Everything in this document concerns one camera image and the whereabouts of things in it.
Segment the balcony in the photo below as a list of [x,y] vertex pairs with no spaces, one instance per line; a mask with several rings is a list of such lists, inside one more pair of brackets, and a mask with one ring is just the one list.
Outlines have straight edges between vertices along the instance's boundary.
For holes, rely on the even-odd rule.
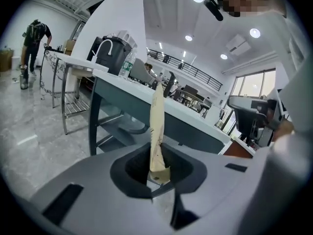
[[156,50],[149,49],[147,50],[148,57],[154,58],[158,61],[161,61],[163,63],[166,63],[174,68],[180,69],[181,71],[194,76],[196,79],[200,80],[201,82],[206,83],[209,87],[216,91],[220,91],[222,84],[214,79],[213,77],[209,76],[208,74],[204,73],[203,71],[197,69],[196,67],[188,64],[188,63],[182,63],[181,60],[172,57],[170,55],[166,55],[158,52]]

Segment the white ceiling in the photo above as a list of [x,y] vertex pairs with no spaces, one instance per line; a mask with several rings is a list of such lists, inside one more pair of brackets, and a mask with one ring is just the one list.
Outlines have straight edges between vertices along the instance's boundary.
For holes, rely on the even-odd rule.
[[[87,9],[101,0],[49,1],[65,7],[76,17],[87,20],[90,16]],[[202,3],[193,0],[143,1],[147,39],[162,42],[165,46],[168,44],[168,48],[175,46],[180,53],[186,50],[190,56],[197,56],[197,63],[213,67],[216,71],[228,70],[273,51],[270,37],[262,32],[262,17],[267,15],[233,18],[223,13],[224,20],[219,22]],[[252,38],[249,34],[251,28],[260,29],[261,37]],[[226,48],[226,44],[237,34],[242,35],[251,46],[250,50],[240,56],[230,54]],[[186,41],[186,35],[193,36],[193,41]],[[226,54],[228,59],[222,60],[221,54]]]

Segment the faucet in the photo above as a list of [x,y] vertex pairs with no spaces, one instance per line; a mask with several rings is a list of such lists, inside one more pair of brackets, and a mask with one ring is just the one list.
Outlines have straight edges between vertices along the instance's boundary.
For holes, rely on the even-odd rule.
[[112,42],[112,40],[110,40],[110,39],[106,39],[106,40],[104,40],[104,41],[99,45],[99,48],[98,48],[98,51],[97,51],[96,54],[94,53],[94,51],[92,51],[92,53],[93,53],[94,56],[92,57],[92,60],[91,60],[91,61],[92,61],[93,63],[95,63],[96,60],[97,60],[97,56],[98,56],[100,47],[101,47],[101,46],[103,45],[103,43],[106,42],[106,41],[109,41],[109,42],[111,43],[111,48],[110,48],[109,53],[108,53],[108,55],[111,55],[112,48],[113,48],[113,42]]

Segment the white countertop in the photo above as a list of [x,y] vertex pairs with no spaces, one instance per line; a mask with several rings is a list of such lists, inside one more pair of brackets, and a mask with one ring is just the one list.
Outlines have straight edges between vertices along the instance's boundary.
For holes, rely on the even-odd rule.
[[[146,103],[152,103],[152,96],[154,90],[148,88],[147,86],[133,83],[124,78],[102,72],[99,70],[94,70],[92,73],[94,76],[128,92],[129,94],[145,101]],[[204,118],[200,116],[199,113],[189,109],[188,107],[170,99],[165,98],[164,100],[164,111],[181,121],[197,128],[198,130],[220,140],[224,144],[230,141],[230,136],[226,135],[223,131],[214,125],[208,125],[205,123]]]
[[96,63],[92,63],[91,61],[88,61],[86,59],[79,59],[79,58],[75,58],[69,55],[65,55],[63,53],[56,53],[57,57],[60,58],[62,61],[68,63],[68,64],[72,64],[72,65],[77,65],[77,66],[82,66],[82,67],[86,67],[92,70],[100,70],[100,71],[104,71],[104,72],[108,72],[109,68],[105,67],[103,65],[100,64],[96,64]]
[[251,147],[247,146],[245,142],[240,140],[238,137],[234,138],[234,141],[236,141],[238,144],[240,144],[248,153],[250,153],[252,156],[255,154],[255,150],[253,150]]

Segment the water bottle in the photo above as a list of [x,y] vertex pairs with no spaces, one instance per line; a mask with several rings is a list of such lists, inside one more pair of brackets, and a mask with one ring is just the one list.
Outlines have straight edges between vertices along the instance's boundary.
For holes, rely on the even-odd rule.
[[135,63],[137,55],[137,49],[134,48],[132,51],[127,55],[125,61],[123,62],[123,66],[121,70],[119,71],[118,76],[124,77],[125,79],[128,78],[129,73],[131,72],[131,69]]

